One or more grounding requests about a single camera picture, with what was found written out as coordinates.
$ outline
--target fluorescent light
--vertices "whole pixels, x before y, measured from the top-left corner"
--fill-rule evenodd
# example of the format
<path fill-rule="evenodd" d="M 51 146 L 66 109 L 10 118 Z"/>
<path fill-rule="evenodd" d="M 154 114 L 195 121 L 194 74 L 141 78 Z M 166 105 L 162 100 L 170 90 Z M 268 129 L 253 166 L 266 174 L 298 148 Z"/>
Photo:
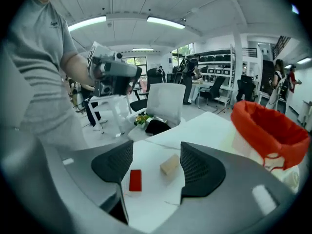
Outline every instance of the fluorescent light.
<path fill-rule="evenodd" d="M 298 64 L 303 64 L 303 63 L 306 63 L 306 62 L 308 62 L 308 61 L 311 61 L 312 60 L 312 58 L 310 58 L 310 57 L 306 57 L 306 58 L 304 58 L 304 59 L 302 59 L 302 60 L 300 60 L 299 62 L 297 62 Z"/>
<path fill-rule="evenodd" d="M 183 24 L 176 23 L 176 22 L 173 22 L 173 21 L 168 21 L 168 20 L 161 19 L 161 18 L 148 17 L 147 21 L 148 22 L 155 22 L 155 23 L 165 24 L 165 25 L 168 25 L 168 26 L 171 26 L 171 27 L 174 27 L 174 28 L 178 28 L 178 29 L 184 29 L 185 28 L 185 25 L 183 25 Z"/>
<path fill-rule="evenodd" d="M 292 4 L 292 12 L 295 12 L 296 14 L 299 14 L 299 10 L 293 4 Z"/>
<path fill-rule="evenodd" d="M 132 49 L 132 51 L 153 51 L 154 49 L 151 48 L 136 48 Z"/>
<path fill-rule="evenodd" d="M 106 16 L 97 17 L 97 18 L 91 18 L 91 19 L 88 19 L 88 20 L 85 20 L 85 21 L 81 21 L 81 22 L 78 22 L 78 23 L 75 23 L 75 24 L 69 26 L 68 30 L 69 31 L 73 31 L 75 29 L 79 29 L 79 28 L 82 28 L 82 27 L 85 27 L 85 26 L 88 26 L 88 25 L 91 25 L 91 24 L 95 24 L 95 23 L 98 23 L 98 22 L 103 22 L 103 21 L 106 21 Z"/>

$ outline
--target black pants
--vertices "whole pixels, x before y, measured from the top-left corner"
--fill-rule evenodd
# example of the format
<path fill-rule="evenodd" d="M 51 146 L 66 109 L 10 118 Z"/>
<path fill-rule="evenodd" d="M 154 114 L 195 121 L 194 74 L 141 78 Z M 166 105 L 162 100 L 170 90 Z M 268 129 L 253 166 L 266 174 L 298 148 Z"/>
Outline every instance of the black pants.
<path fill-rule="evenodd" d="M 188 102 L 192 90 L 192 77 L 183 74 L 183 80 L 181 81 L 181 84 L 185 85 L 183 102 Z"/>
<path fill-rule="evenodd" d="M 81 88 L 81 93 L 82 93 L 83 99 L 87 99 L 90 97 L 90 91 L 88 91 L 84 88 Z M 97 102 L 91 102 L 91 105 L 93 108 L 95 108 L 96 106 L 98 106 L 98 103 Z M 89 120 L 90 124 L 94 127 L 96 125 L 96 121 L 94 120 L 93 115 L 90 111 L 89 104 L 85 103 L 85 109 L 87 112 L 88 120 Z M 101 116 L 99 115 L 99 112 L 95 112 L 95 114 L 96 114 L 97 119 L 100 120 Z"/>

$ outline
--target person in red shirt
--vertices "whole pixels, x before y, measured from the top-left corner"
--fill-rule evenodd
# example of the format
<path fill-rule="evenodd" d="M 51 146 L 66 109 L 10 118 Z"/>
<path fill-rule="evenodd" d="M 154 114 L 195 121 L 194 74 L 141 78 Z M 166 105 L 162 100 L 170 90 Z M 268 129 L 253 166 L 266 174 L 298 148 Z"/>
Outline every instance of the person in red shirt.
<path fill-rule="evenodd" d="M 287 96 L 287 100 L 286 100 L 286 110 L 285 110 L 285 115 L 288 111 L 289 105 L 293 100 L 293 94 L 294 94 L 294 87 L 297 84 L 302 84 L 302 82 L 300 80 L 296 80 L 294 77 L 294 71 L 296 69 L 296 66 L 292 64 L 291 68 L 290 68 L 290 72 L 288 74 L 288 79 L 289 79 L 289 92 L 288 92 L 288 96 Z"/>

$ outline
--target red block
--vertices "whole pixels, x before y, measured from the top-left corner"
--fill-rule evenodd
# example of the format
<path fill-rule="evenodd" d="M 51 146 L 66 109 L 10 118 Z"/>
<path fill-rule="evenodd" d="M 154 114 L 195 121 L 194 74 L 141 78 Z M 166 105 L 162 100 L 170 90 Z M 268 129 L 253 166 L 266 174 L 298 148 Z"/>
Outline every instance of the red block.
<path fill-rule="evenodd" d="M 130 171 L 130 192 L 142 192 L 142 171 L 131 170 Z"/>

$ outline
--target shirt logo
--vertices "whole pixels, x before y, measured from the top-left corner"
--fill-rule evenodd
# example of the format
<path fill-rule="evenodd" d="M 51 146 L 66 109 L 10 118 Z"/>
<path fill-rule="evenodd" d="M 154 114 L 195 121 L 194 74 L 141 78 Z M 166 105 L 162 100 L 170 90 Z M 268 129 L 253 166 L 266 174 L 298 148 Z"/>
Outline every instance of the shirt logo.
<path fill-rule="evenodd" d="M 54 29 L 56 29 L 56 28 L 58 28 L 59 26 L 58 26 L 58 22 L 57 21 L 55 21 L 55 22 L 51 22 L 50 23 L 50 28 L 54 28 Z"/>

